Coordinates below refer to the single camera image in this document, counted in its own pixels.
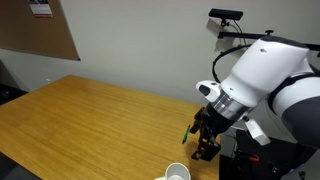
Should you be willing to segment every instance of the white mug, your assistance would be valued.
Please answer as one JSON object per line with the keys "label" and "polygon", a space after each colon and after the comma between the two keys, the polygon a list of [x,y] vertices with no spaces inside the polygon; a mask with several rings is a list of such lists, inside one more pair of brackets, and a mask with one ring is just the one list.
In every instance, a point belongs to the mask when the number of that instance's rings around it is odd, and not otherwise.
{"label": "white mug", "polygon": [[191,180],[189,170],[181,163],[172,163],[167,167],[164,177],[155,180]]}

